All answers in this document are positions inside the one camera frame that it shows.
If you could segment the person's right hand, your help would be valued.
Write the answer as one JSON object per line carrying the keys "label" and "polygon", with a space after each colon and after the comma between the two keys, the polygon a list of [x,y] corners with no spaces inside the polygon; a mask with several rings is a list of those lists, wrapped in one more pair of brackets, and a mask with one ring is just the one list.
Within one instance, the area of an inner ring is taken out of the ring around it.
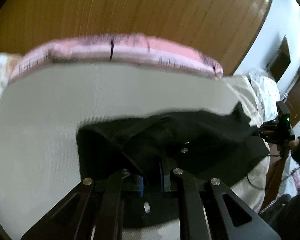
{"label": "person's right hand", "polygon": [[296,137],[294,140],[288,143],[291,153],[297,152],[300,150],[300,137]]}

